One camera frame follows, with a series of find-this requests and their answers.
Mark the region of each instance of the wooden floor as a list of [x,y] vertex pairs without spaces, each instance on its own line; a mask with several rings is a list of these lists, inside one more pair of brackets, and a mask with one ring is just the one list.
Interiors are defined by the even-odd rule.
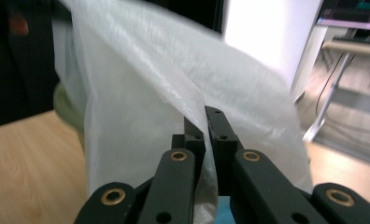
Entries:
[[[335,182],[370,202],[370,164],[306,145],[315,184]],[[49,112],[0,127],[0,224],[73,223],[86,202],[83,151]]]
[[73,223],[86,199],[83,151],[55,113],[0,127],[0,224]]
[[[319,95],[340,57],[337,52],[331,52],[330,55],[332,60],[329,71],[326,70],[321,57],[317,59],[306,86],[305,96],[297,105],[304,132],[317,117],[315,110]],[[336,72],[321,96],[319,111],[336,77]],[[370,57],[356,55],[345,70],[340,86],[370,94]],[[370,114],[331,104],[325,117],[325,123],[316,137],[316,142],[370,162]]]

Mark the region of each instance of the white wall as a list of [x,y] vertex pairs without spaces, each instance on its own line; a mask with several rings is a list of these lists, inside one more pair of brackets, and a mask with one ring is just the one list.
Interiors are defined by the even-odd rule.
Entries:
[[290,88],[320,0],[231,0],[225,41],[283,76]]
[[326,26],[315,26],[312,30],[291,86],[291,94],[294,101],[305,92],[327,29],[328,27]]

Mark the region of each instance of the white plastic bag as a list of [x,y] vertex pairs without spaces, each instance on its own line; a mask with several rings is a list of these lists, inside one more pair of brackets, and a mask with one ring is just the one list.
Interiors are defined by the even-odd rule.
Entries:
[[222,110],[245,148],[265,153],[294,186],[311,191],[306,151],[283,80],[206,28],[136,1],[64,0],[73,29],[53,24],[56,68],[85,114],[88,186],[137,187],[183,133],[205,135],[195,223],[211,223],[217,177],[204,106]]

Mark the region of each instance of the monitor screen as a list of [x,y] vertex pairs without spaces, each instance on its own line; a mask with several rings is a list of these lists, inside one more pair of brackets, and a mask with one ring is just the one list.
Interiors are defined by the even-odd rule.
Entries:
[[370,30],[370,0],[325,0],[317,24]]

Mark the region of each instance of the black cable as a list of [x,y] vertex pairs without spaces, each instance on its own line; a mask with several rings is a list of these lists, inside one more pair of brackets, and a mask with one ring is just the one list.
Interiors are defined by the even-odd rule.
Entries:
[[[334,71],[336,70],[336,67],[339,65],[339,62],[340,60],[342,59],[343,57],[343,53],[342,55],[340,55],[340,58],[339,60],[337,61],[335,67],[334,67],[334,70],[332,71],[332,73],[329,75],[327,81],[325,82],[324,84],[324,87],[322,88],[322,91],[320,92],[320,95],[319,95],[319,98],[317,100],[317,103],[316,103],[316,109],[315,109],[315,113],[316,113],[316,117],[318,116],[318,112],[319,112],[319,103],[320,103],[320,98],[322,96],[322,94],[324,93],[325,91],[325,88],[327,87],[331,77],[333,76],[334,74]],[[353,61],[354,59],[354,55],[353,57],[351,58],[351,60],[349,61],[349,63],[346,65],[346,68],[348,68],[348,66],[350,65],[350,63]],[[325,115],[325,118],[327,121],[330,121],[332,123],[335,123],[337,126],[342,126],[343,128],[347,128],[349,130],[352,130],[352,131],[355,131],[355,132],[361,132],[361,133],[367,133],[367,134],[370,134],[370,130],[366,130],[366,129],[362,129],[362,128],[358,128],[358,127],[354,127],[354,126],[351,126],[351,125],[347,125],[345,123],[342,123],[342,122],[339,122],[339,121],[336,121],[334,119],[330,119],[328,117],[328,115],[326,114]],[[364,142],[364,141],[361,141],[361,140],[358,140],[357,138],[353,137],[351,134],[348,134],[348,133],[344,133],[342,130],[340,130],[339,128],[335,127],[334,125],[331,125],[329,124],[328,122],[326,123],[327,126],[329,126],[331,129],[333,129],[334,131],[336,131],[337,133],[341,134],[342,136],[346,137],[349,141],[353,142],[353,143],[356,143],[356,144],[360,144],[360,145],[364,145],[366,147],[370,147],[370,143],[367,143],[367,142]]]
[[337,61],[336,65],[334,66],[334,70],[332,71],[331,75],[328,77],[327,81],[325,82],[324,87],[322,88],[322,91],[320,92],[319,98],[317,99],[317,103],[316,103],[316,109],[315,109],[316,117],[319,115],[319,103],[320,103],[321,96],[324,93],[325,88],[327,87],[328,82],[330,81],[331,77],[333,76],[334,71],[336,70],[336,67],[339,65],[339,62],[342,59],[342,57],[343,57],[343,53],[342,53],[342,55],[340,55],[339,60]]

